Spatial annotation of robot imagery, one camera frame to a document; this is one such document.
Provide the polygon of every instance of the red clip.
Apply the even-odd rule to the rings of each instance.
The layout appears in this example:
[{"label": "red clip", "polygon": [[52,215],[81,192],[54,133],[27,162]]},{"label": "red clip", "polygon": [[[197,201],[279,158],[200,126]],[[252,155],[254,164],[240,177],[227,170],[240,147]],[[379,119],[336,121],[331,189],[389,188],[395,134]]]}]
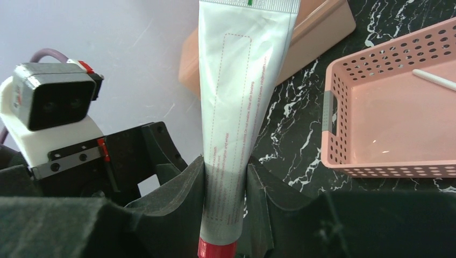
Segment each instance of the red clip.
[{"label": "red clip", "polygon": [[108,148],[106,148],[106,144],[104,143],[104,139],[103,138],[97,139],[97,142],[98,142],[98,145],[103,150],[104,161],[106,161],[106,162],[111,161],[111,158],[109,157],[109,153],[108,153]]},{"label": "red clip", "polygon": [[86,64],[84,61],[79,61],[79,63],[87,70],[88,74],[94,73],[94,70],[88,64]]}]

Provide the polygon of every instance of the white stick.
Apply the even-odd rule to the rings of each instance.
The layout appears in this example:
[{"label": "white stick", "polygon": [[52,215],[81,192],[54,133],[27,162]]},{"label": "white stick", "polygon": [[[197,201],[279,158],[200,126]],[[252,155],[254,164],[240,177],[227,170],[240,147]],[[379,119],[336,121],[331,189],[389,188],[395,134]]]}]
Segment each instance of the white stick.
[{"label": "white stick", "polygon": [[456,83],[452,82],[450,80],[447,80],[445,78],[439,77],[437,75],[430,74],[428,72],[425,72],[425,71],[422,71],[422,70],[419,70],[419,69],[414,69],[413,70],[413,74],[418,76],[418,77],[420,77],[420,78],[423,78],[425,80],[433,82],[435,84],[439,84],[440,86],[446,87],[446,88],[448,88],[450,90],[456,91]]}]

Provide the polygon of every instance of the metal bracket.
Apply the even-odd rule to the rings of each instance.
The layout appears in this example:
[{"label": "metal bracket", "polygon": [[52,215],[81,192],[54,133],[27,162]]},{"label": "metal bracket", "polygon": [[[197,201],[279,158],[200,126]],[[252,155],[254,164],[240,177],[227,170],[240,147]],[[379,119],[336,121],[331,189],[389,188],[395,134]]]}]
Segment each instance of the metal bracket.
[{"label": "metal bracket", "polygon": [[81,164],[103,157],[100,147],[86,149],[84,151],[62,157],[58,160],[50,161],[45,164],[32,168],[32,172],[37,180],[53,176],[62,171],[74,168]]}]

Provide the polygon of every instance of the camera lens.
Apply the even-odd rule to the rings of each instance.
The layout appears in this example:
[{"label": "camera lens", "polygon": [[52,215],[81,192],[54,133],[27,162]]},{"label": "camera lens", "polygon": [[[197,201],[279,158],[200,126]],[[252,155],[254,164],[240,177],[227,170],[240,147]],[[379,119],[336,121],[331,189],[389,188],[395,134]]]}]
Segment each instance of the camera lens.
[{"label": "camera lens", "polygon": [[70,101],[70,106],[72,107],[72,109],[77,109],[81,105],[82,105],[82,102],[81,102],[81,100],[79,98],[75,98],[75,99]]},{"label": "camera lens", "polygon": [[43,110],[46,113],[51,113],[55,110],[55,107],[56,107],[56,104],[54,102],[48,102],[48,103],[44,104]]}]

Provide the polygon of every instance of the camera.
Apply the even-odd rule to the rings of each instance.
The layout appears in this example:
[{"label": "camera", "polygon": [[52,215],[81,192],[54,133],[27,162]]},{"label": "camera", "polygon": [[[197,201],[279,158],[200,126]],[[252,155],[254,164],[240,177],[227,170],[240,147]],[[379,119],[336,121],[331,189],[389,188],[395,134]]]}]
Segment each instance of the camera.
[{"label": "camera", "polygon": [[79,122],[96,94],[92,77],[73,63],[20,64],[13,72],[11,110],[30,131]]}]

